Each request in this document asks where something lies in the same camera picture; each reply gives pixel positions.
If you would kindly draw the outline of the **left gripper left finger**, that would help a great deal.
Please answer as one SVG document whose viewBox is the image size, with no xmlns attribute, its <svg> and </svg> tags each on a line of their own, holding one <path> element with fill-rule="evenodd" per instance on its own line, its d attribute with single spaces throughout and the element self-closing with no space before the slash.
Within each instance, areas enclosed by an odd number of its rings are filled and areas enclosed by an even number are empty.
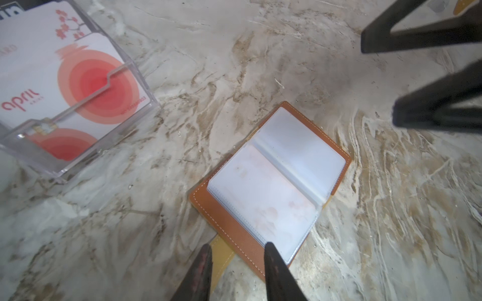
<svg viewBox="0 0 482 301">
<path fill-rule="evenodd" d="M 204 244 L 171 301 L 208 301 L 212 282 L 212 247 Z"/>
</svg>

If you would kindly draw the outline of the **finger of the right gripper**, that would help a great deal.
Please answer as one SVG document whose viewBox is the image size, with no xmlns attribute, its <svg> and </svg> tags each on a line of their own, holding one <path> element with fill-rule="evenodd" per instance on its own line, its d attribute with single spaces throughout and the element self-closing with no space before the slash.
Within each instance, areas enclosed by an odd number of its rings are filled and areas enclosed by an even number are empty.
<svg viewBox="0 0 482 301">
<path fill-rule="evenodd" d="M 386 53 L 481 42 L 481 3 L 455 18 L 392 31 L 397 23 L 422 4 L 424 1 L 396 1 L 388 7 L 362 31 L 361 52 Z"/>
<path fill-rule="evenodd" d="M 481 61 L 399 98 L 392 113 L 396 127 L 481 133 L 481 107 L 456 104 L 481 96 Z"/>
</svg>

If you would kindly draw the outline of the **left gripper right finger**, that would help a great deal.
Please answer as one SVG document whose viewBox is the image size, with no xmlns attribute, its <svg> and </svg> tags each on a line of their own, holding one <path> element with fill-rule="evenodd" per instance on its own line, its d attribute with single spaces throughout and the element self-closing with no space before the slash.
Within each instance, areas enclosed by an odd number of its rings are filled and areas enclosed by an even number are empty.
<svg viewBox="0 0 482 301">
<path fill-rule="evenodd" d="M 264 247 L 267 300 L 303 300 L 304 293 L 272 242 Z"/>
</svg>

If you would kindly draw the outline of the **brown leather card holder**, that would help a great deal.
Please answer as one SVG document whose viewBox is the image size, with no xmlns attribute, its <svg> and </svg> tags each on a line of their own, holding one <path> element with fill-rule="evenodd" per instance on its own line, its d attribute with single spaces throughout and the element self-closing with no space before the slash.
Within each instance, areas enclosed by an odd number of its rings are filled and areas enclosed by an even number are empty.
<svg viewBox="0 0 482 301">
<path fill-rule="evenodd" d="M 217 233 L 212 285 L 235 256 L 264 278 L 269 242 L 290 265 L 350 163 L 310 119 L 278 105 L 189 195 Z"/>
</svg>

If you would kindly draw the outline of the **white red credit card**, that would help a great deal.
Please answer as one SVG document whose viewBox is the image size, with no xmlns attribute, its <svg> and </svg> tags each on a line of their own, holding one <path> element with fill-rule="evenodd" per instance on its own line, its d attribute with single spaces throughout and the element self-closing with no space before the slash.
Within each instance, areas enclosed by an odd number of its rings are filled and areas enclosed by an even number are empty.
<svg viewBox="0 0 482 301">
<path fill-rule="evenodd" d="M 1 124 L 15 128 L 29 119 L 53 119 L 94 93 L 98 95 L 53 127 L 28 130 L 27 138 L 56 159 L 78 158 L 150 103 L 148 93 L 110 40 L 93 33 L 1 78 Z"/>
<path fill-rule="evenodd" d="M 50 2 L 1 20 L 1 68 L 30 61 L 92 32 L 68 1 Z"/>
</svg>

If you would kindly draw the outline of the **clear plastic card box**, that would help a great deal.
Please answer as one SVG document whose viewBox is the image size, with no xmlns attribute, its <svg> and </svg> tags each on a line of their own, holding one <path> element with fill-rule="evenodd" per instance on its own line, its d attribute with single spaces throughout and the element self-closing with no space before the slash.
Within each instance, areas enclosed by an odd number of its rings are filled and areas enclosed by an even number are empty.
<svg viewBox="0 0 482 301">
<path fill-rule="evenodd" d="M 66 182 L 158 108 L 129 55 L 75 1 L 1 2 L 1 149 Z"/>
</svg>

